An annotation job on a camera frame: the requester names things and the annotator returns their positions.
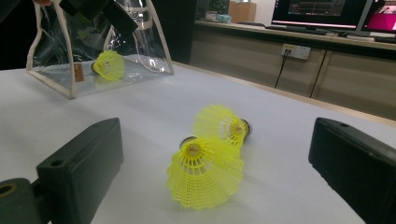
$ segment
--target power cord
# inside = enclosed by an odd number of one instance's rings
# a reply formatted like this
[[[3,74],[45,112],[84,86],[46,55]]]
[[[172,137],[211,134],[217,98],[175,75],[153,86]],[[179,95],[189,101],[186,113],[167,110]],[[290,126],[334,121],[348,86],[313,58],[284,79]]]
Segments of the power cord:
[[[283,54],[282,65],[281,65],[281,67],[280,67],[279,75],[277,76],[277,79],[276,79],[275,89],[276,89],[276,87],[277,87],[277,83],[279,82],[280,75],[282,75],[282,71],[283,71],[283,67],[285,66],[286,59],[288,58],[288,55],[289,55],[290,53],[291,53],[291,50],[286,49],[286,50],[285,50],[285,53]]]

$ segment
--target cable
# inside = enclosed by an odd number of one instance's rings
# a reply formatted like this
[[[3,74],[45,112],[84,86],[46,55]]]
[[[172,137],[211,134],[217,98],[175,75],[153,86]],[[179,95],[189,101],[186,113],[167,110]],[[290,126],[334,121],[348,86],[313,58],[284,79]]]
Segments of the cable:
[[[335,37],[337,34],[336,33],[332,33],[332,37],[330,37],[330,42],[332,42],[332,38]]]
[[[289,55],[289,54],[290,54],[290,50],[289,50],[289,49],[286,49],[286,50],[285,50],[285,54],[283,54],[282,65],[280,66],[279,75],[277,76],[277,79],[276,79],[275,89],[276,89],[276,87],[277,87],[277,82],[278,82],[279,79],[280,79],[280,75],[282,74],[283,67],[285,66],[285,62],[286,62],[286,59],[288,58],[288,55]]]
[[[354,33],[343,32],[343,31],[335,31],[335,30],[329,30],[329,31],[332,32],[332,33],[334,33],[334,34],[337,34],[337,35],[339,35],[339,34],[345,34],[346,37],[347,37],[348,35],[357,36],[357,37],[373,37],[372,35],[361,35],[361,34],[354,34]]]
[[[327,50],[325,50],[324,55],[323,55],[323,60],[322,60],[322,62],[320,63],[319,74],[320,74],[320,69],[322,68],[322,66],[323,66],[323,64],[324,64],[324,61],[326,60],[326,55],[327,55],[327,53],[328,53]],[[319,75],[317,75],[317,77],[315,78],[315,82],[314,82],[314,85],[313,85],[311,94],[309,94],[309,98],[312,98],[312,96],[314,95],[314,90],[315,90],[315,87],[317,86],[318,79],[319,79]]]

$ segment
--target dark background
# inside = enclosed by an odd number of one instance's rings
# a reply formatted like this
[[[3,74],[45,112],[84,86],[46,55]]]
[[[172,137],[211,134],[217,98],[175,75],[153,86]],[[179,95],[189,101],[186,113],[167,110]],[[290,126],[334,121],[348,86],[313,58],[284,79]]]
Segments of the dark background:
[[[35,34],[35,5],[21,0],[0,23],[0,70],[26,67]]]
[[[190,63],[197,0],[151,0],[160,19],[171,58]]]

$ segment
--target plastic shuttlecock skirt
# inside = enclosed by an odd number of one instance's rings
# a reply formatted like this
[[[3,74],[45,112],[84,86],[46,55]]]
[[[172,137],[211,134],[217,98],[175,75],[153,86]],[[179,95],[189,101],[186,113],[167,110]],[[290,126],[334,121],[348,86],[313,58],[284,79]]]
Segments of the plastic shuttlecock skirt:
[[[226,202],[243,178],[244,163],[230,155],[229,145],[195,138],[182,144],[167,169],[167,187],[183,207],[204,209]]]
[[[223,105],[209,105],[195,117],[192,133],[199,137],[215,137],[236,148],[239,157],[240,147],[251,133],[250,124],[238,118],[235,113]]]
[[[108,81],[117,81],[125,73],[125,62],[114,50],[105,50],[92,64],[92,71]]]

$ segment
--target wall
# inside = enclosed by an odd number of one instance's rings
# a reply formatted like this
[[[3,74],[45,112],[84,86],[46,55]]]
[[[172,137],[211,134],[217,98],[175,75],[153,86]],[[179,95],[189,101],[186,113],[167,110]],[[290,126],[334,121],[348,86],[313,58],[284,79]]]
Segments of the wall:
[[[275,0],[251,0],[256,6],[255,22],[264,25],[271,25],[271,19],[274,12]]]

